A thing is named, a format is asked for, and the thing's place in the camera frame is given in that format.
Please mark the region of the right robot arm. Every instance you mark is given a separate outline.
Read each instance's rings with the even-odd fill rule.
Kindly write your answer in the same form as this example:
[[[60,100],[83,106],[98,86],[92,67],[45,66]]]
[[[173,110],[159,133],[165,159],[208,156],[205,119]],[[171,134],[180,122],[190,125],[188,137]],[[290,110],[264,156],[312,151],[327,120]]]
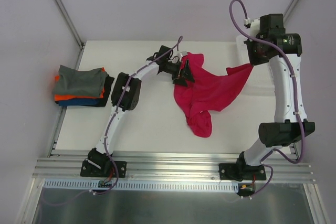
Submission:
[[[235,163],[219,164],[221,180],[266,180],[264,161],[279,153],[287,161],[297,164],[281,151],[315,131],[315,123],[308,121],[304,109],[300,82],[302,54],[301,37],[287,33],[283,14],[269,14],[259,19],[244,20],[250,30],[245,35],[249,62],[253,66],[269,64],[275,87],[275,115],[271,123],[261,123],[258,139],[241,152]]]

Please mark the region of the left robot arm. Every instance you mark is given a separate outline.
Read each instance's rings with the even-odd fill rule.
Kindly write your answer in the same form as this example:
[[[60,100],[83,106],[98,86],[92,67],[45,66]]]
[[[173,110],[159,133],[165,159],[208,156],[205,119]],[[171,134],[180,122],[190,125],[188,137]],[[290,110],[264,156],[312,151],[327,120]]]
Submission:
[[[195,82],[189,61],[182,63],[182,57],[187,52],[178,50],[174,54],[173,48],[161,46],[135,73],[118,74],[111,93],[112,107],[106,129],[82,162],[81,177],[125,177],[125,162],[115,162],[111,158],[125,115],[138,105],[142,80],[165,72],[171,75],[173,84],[178,86],[186,87],[189,82]]]

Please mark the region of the pink t shirt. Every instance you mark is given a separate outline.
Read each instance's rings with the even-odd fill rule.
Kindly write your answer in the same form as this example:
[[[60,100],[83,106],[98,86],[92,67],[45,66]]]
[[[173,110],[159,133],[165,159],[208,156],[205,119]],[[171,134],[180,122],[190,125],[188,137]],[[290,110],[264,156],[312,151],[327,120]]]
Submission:
[[[210,111],[220,112],[229,106],[241,93],[253,66],[249,63],[226,69],[224,76],[214,75],[203,68],[204,55],[188,52],[182,65],[189,63],[194,82],[187,86],[174,87],[174,99],[183,111],[186,123],[199,137],[212,134]]]

